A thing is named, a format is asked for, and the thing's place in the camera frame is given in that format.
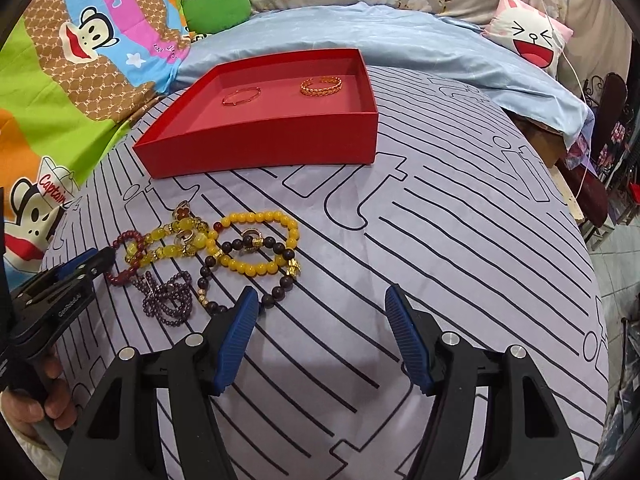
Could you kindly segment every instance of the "colorful blanket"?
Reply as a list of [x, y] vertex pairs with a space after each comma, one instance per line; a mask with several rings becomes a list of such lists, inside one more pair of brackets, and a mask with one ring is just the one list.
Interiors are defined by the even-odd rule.
[[33, 0], [0, 51], [9, 286], [40, 268], [79, 186], [166, 92], [190, 37], [180, 0]]

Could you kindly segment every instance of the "finger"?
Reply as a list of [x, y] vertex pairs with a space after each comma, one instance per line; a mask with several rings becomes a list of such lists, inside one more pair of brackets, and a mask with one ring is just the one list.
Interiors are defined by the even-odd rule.
[[33, 424], [44, 418], [42, 406], [36, 400], [13, 392], [2, 394], [2, 409], [14, 422]]
[[78, 412], [73, 402], [68, 403], [62, 414], [54, 421], [53, 425], [57, 430], [66, 430], [70, 428], [78, 418]]
[[62, 373], [62, 365], [57, 357], [46, 356], [42, 360], [42, 370], [49, 379], [57, 379]]
[[71, 400], [71, 392], [65, 380], [56, 379], [49, 390], [49, 398], [44, 403], [44, 410], [51, 418], [58, 418]]

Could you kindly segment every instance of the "rose gold bangle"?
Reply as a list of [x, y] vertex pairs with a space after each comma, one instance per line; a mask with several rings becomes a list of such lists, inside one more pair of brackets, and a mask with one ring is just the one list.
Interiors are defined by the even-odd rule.
[[[310, 88], [311, 85], [318, 83], [334, 83], [334, 85], [327, 88]], [[305, 79], [300, 85], [300, 92], [310, 97], [322, 97], [325, 95], [335, 94], [341, 89], [342, 79], [333, 75], [325, 75], [318, 78], [318, 80], [316, 80], [315, 77], [310, 77], [309, 79]]]
[[[253, 91], [254, 94], [250, 95], [249, 97], [245, 98], [245, 99], [240, 99], [239, 101], [230, 101], [229, 99], [231, 99], [232, 97], [244, 93], [244, 92], [249, 92], [249, 91]], [[242, 105], [244, 103], [248, 103], [249, 101], [253, 101], [255, 98], [259, 97], [260, 94], [262, 93], [262, 90], [260, 90], [257, 86], [248, 86], [247, 88], [241, 88], [239, 90], [236, 90], [234, 92], [231, 92], [231, 94], [228, 94], [226, 96], [224, 96], [222, 98], [222, 105], [223, 106], [236, 106], [236, 105]]]

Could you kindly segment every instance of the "tile floor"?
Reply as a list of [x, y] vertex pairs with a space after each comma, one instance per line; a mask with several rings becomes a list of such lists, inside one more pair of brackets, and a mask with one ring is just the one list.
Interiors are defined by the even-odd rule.
[[640, 293], [640, 218], [619, 225], [594, 251], [590, 250], [609, 337], [609, 402], [620, 380], [623, 317], [637, 319]]

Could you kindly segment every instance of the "pink pillow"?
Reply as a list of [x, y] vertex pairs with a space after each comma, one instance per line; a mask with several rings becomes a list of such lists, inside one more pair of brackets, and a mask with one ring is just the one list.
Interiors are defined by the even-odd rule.
[[558, 59], [574, 32], [520, 0], [500, 0], [482, 35], [555, 77]]

